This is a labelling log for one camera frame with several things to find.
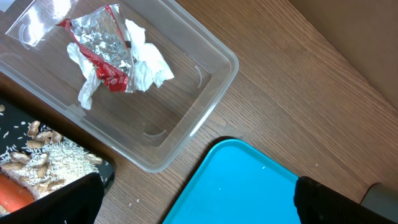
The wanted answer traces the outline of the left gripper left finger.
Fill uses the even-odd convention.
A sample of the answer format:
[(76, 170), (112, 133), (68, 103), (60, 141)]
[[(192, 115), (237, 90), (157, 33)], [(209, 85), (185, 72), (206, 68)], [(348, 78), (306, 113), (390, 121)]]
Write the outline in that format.
[(3, 224), (95, 222), (104, 197), (97, 173), (90, 173), (55, 192), (1, 218)]

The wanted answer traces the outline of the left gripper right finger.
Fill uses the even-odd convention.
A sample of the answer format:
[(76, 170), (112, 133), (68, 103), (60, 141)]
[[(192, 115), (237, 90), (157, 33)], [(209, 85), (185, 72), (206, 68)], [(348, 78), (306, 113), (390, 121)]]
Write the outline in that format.
[(295, 184), (301, 224), (396, 224), (307, 176)]

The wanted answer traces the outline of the orange carrot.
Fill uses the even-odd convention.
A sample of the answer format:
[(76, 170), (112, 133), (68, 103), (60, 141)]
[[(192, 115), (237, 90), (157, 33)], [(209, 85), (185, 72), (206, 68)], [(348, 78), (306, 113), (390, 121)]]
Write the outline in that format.
[(15, 212), (33, 203), (33, 195), (24, 187), (1, 174), (1, 206), (8, 212)]

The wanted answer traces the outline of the white tissue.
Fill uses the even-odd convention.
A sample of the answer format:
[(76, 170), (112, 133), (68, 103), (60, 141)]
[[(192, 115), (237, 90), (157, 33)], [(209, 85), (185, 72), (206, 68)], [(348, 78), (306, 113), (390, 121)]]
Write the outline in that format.
[[(147, 91), (153, 83), (159, 88), (164, 81), (173, 79), (174, 75), (158, 48), (146, 42), (146, 30), (128, 19), (125, 20), (125, 25), (132, 40), (131, 54), (136, 60), (132, 89)], [(101, 80), (96, 77), (93, 63), (78, 50), (76, 43), (69, 43), (67, 52), (70, 59), (79, 65), (86, 78), (78, 94), (78, 101), (82, 108), (90, 110), (92, 95), (99, 87)]]

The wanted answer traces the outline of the foil wrapper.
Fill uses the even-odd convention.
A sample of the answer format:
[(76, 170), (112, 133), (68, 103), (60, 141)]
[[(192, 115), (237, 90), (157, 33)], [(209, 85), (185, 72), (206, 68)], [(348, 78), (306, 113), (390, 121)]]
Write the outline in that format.
[(90, 14), (64, 19), (58, 25), (71, 35), (80, 53), (93, 64), (97, 78), (110, 91), (135, 90), (131, 38), (119, 4), (107, 4)]

